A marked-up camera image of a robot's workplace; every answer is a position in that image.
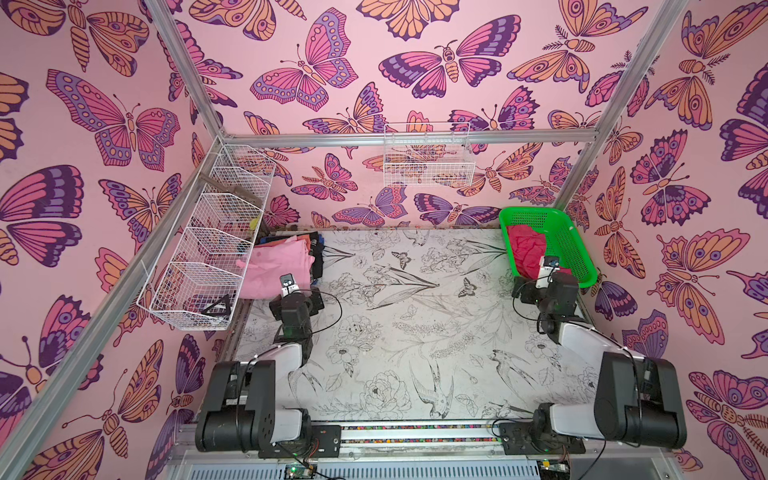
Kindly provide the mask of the magenta t-shirt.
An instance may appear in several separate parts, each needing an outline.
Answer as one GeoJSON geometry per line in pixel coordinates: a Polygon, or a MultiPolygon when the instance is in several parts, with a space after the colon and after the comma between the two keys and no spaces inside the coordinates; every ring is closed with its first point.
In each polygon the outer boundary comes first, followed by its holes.
{"type": "Polygon", "coordinates": [[[524,280],[546,281],[549,275],[557,270],[571,273],[570,269],[560,264],[555,266],[545,259],[546,236],[536,232],[529,225],[507,226],[506,239],[512,252],[511,265],[524,280]]]}

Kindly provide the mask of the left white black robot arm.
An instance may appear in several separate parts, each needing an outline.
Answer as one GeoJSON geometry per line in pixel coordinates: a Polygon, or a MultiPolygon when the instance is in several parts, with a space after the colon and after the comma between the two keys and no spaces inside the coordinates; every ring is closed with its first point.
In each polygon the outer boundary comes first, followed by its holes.
{"type": "Polygon", "coordinates": [[[317,333],[312,317],[325,307],[326,296],[316,287],[300,288],[291,274],[280,283],[281,293],[269,302],[281,325],[272,345],[247,361],[213,369],[195,429],[200,452],[255,452],[260,459],[300,463],[339,456],[339,426],[317,425],[307,410],[277,404],[278,382],[310,360],[317,333]]]}

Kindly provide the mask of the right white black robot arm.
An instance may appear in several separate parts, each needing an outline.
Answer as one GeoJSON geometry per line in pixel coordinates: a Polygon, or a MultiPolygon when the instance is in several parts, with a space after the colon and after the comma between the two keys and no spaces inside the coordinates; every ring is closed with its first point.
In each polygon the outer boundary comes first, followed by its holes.
{"type": "Polygon", "coordinates": [[[575,314],[577,279],[555,256],[540,259],[531,277],[516,280],[512,296],[534,305],[537,331],[597,368],[593,400],[542,403],[529,420],[492,426],[506,454],[582,454],[584,440],[677,449],[687,426],[673,364],[602,334],[575,314]]]}

